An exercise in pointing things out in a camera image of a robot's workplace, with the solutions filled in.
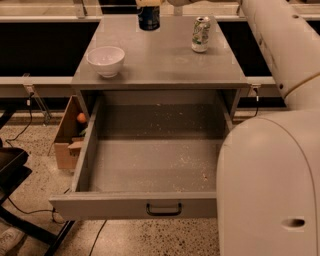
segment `soda can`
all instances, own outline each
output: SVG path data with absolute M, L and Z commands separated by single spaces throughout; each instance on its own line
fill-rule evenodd
M 142 30 L 155 30 L 160 27 L 160 7 L 138 7 L 139 27 Z
M 198 17 L 194 22 L 192 50 L 205 52 L 208 49 L 210 18 Z

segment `black chair leg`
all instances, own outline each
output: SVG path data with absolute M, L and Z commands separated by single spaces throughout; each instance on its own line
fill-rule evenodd
M 71 229 L 71 227 L 73 226 L 74 223 L 75 223 L 75 221 L 67 221 L 64 224 L 64 226 L 60 230 L 59 234 L 57 235 L 56 240 L 54 241 L 54 243 L 52 243 L 50 245 L 50 248 L 46 252 L 45 256 L 54 255 L 54 253 L 59 248 L 60 244 L 62 243 L 63 239 L 66 237 L 66 235 L 68 234 L 68 232 L 70 231 L 70 229 Z
M 4 209 L 2 206 L 0 206 L 0 217 L 14 227 L 22 230 L 27 235 L 32 236 L 46 244 L 52 244 L 56 239 L 56 235 L 28 221 L 20 219 L 19 217 Z

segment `cabinet top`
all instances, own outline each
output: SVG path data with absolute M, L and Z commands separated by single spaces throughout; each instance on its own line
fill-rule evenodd
M 160 17 L 160 28 L 143 31 L 137 15 L 109 15 L 101 20 L 72 80 L 78 89 L 227 89 L 247 86 L 214 17 L 208 50 L 191 49 L 195 16 Z M 87 62 L 88 51 L 116 46 L 125 53 L 122 70 L 103 78 Z

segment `drawer handle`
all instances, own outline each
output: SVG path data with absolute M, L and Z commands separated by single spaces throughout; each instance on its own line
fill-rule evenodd
M 152 212 L 151 211 L 151 205 L 147 204 L 147 213 L 150 216 L 156 216 L 156 217 L 170 217 L 170 216 L 178 216 L 180 215 L 182 212 L 182 204 L 179 203 L 178 207 L 177 207 L 177 211 L 176 212 Z

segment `speckled floor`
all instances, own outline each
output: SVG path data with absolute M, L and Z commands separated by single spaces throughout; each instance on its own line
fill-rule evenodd
M 5 125 L 0 130 L 0 137 L 3 140 L 14 138 L 25 124 Z M 12 143 L 29 153 L 26 165 L 33 170 L 11 196 L 12 201 L 24 211 L 51 210 L 49 196 L 63 193 L 70 186 L 73 172 L 57 168 L 54 148 L 51 147 L 57 129 L 57 123 L 46 127 L 33 123 L 17 141 Z M 4 206 L 21 218 L 51 232 L 58 233 L 61 227 L 52 221 L 50 212 L 25 215 L 18 212 L 8 201 Z M 57 214 L 56 219 L 63 221 Z M 103 222 L 104 220 L 76 222 L 55 255 L 89 255 Z M 0 233 L 7 228 L 8 225 L 0 221 Z M 44 255 L 47 248 L 46 244 L 28 236 L 10 252 L 9 256 Z M 92 255 L 217 256 L 219 255 L 217 220 L 110 220 L 100 233 Z

